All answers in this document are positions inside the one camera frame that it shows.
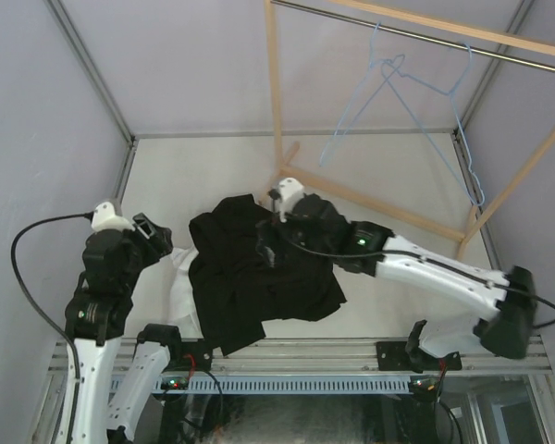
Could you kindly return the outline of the black shirt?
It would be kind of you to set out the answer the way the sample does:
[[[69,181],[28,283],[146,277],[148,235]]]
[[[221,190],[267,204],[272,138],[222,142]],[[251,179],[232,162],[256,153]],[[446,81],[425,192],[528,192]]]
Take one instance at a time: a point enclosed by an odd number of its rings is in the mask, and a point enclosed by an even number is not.
[[[207,344],[225,355],[264,339],[265,321],[316,322],[346,302],[326,258],[287,246],[285,264],[266,264],[256,251],[256,226],[270,216],[245,194],[189,224],[198,252],[189,267],[196,313]]]

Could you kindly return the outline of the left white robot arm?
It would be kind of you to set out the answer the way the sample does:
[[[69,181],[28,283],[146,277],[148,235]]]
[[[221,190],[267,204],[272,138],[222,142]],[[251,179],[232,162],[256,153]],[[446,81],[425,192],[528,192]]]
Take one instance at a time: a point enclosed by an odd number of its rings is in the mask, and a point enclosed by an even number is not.
[[[58,443],[131,443],[163,370],[184,358],[179,329],[148,324],[139,333],[127,374],[110,390],[114,364],[142,271],[168,256],[172,232],[146,215],[132,220],[95,210],[82,254],[84,270],[68,304],[68,381]]]

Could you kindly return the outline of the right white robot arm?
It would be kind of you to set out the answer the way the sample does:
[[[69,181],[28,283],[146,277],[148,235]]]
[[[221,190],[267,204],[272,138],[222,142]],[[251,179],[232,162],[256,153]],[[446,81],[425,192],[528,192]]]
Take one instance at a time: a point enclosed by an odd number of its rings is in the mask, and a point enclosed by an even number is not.
[[[349,221],[316,194],[268,193],[271,215],[257,226],[257,252],[277,268],[296,253],[328,260],[348,273],[385,278],[447,296],[468,313],[436,323],[418,320],[404,341],[403,357],[415,373],[445,367],[455,355],[483,349],[522,360],[534,327],[537,301],[531,273],[505,274],[432,253],[393,230]]]

